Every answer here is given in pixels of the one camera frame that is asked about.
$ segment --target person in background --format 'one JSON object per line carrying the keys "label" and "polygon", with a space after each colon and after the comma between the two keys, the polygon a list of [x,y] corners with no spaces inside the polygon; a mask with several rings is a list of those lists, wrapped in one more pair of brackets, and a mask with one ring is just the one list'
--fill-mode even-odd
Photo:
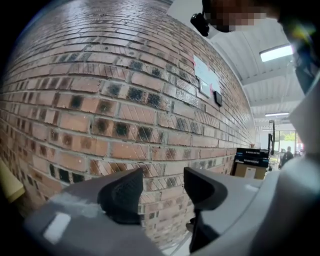
{"label": "person in background", "polygon": [[282,160],[279,164],[279,169],[281,169],[286,162],[288,162],[290,159],[294,158],[294,155],[291,153],[291,147],[288,146],[286,152],[284,153]]}

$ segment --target white sign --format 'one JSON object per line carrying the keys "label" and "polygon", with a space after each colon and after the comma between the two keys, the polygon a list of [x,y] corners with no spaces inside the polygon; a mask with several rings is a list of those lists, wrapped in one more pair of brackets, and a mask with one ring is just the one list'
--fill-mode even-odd
{"label": "white sign", "polygon": [[247,167],[245,170],[245,178],[254,179],[256,175],[256,168]]}
{"label": "white sign", "polygon": [[207,85],[213,91],[217,91],[221,94],[219,86],[219,77],[213,72],[209,66],[207,66],[201,59],[193,55],[194,60],[194,74]]}

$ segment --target fluorescent light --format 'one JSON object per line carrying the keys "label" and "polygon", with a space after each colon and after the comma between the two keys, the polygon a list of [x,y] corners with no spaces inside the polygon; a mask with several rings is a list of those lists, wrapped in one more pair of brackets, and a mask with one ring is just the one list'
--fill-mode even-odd
{"label": "fluorescent light", "polygon": [[263,62],[271,61],[280,57],[292,55],[293,50],[291,45],[282,45],[260,52]]}
{"label": "fluorescent light", "polygon": [[286,116],[286,115],[289,115],[289,112],[280,112],[280,113],[265,114],[266,117]]}

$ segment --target black box with label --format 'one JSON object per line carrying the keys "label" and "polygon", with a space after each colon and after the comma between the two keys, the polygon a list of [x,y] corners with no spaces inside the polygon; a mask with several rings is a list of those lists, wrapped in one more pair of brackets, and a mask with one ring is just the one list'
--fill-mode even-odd
{"label": "black box with label", "polygon": [[236,149],[237,156],[252,158],[269,158],[269,151],[266,149],[242,148]]}
{"label": "black box with label", "polygon": [[249,157],[243,155],[235,155],[234,157],[235,163],[246,164],[250,166],[258,166],[258,167],[268,167],[269,159],[267,158],[258,158],[258,157]]}

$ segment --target ceiling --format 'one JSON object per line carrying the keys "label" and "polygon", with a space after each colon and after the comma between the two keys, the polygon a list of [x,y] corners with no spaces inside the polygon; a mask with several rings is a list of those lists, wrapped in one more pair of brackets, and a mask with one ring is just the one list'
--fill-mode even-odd
{"label": "ceiling", "polygon": [[[168,14],[194,29],[190,17],[202,11],[202,0],[175,0]],[[260,52],[288,44],[276,20],[263,19],[245,31],[218,33],[209,43],[222,55],[239,79],[250,104],[258,131],[269,127],[265,114],[292,112],[304,97],[292,56],[262,62]],[[287,117],[272,117],[277,129],[287,128]]]}

